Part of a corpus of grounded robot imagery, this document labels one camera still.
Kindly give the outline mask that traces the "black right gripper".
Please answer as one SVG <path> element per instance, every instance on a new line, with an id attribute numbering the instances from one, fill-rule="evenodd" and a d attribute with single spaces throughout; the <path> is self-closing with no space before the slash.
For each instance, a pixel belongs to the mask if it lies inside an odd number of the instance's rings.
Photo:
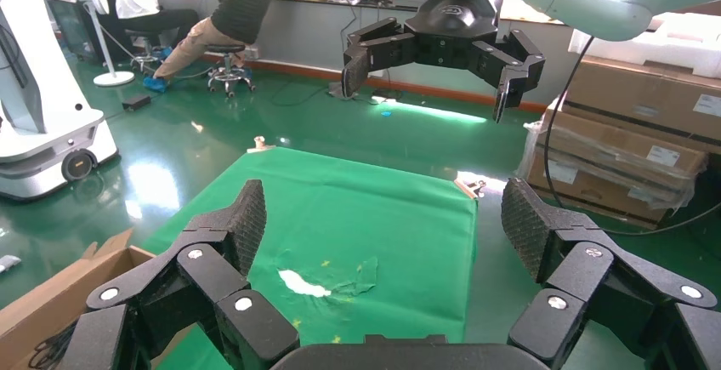
<path id="1" fill-rule="evenodd" d="M 347 36 L 341 88 L 351 98 L 373 71 L 418 63 L 469 70 L 496 88 L 492 118 L 540 82 L 545 56 L 521 30 L 496 43 L 503 0 L 426 0 L 401 24 L 380 20 Z"/>

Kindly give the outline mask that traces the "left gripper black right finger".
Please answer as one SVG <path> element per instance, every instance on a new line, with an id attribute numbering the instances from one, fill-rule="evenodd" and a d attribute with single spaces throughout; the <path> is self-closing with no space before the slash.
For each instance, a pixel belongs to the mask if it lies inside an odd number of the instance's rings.
<path id="1" fill-rule="evenodd" d="M 509 331 L 512 346 L 559 369 L 597 322 L 648 369 L 719 368 L 718 299 L 707 288 L 624 250 L 522 179 L 505 185 L 501 208 L 507 238 L 541 286 Z"/>

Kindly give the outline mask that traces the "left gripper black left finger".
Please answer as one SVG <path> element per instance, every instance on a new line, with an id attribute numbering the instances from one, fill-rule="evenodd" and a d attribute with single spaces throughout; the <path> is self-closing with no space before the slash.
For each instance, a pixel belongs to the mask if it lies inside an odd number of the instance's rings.
<path id="1" fill-rule="evenodd" d="M 248 278 L 266 222 L 258 179 L 229 206 L 193 217 L 165 252 L 88 295 L 60 367 L 148 369 L 195 325 L 234 369 L 272 368 L 300 337 Z"/>

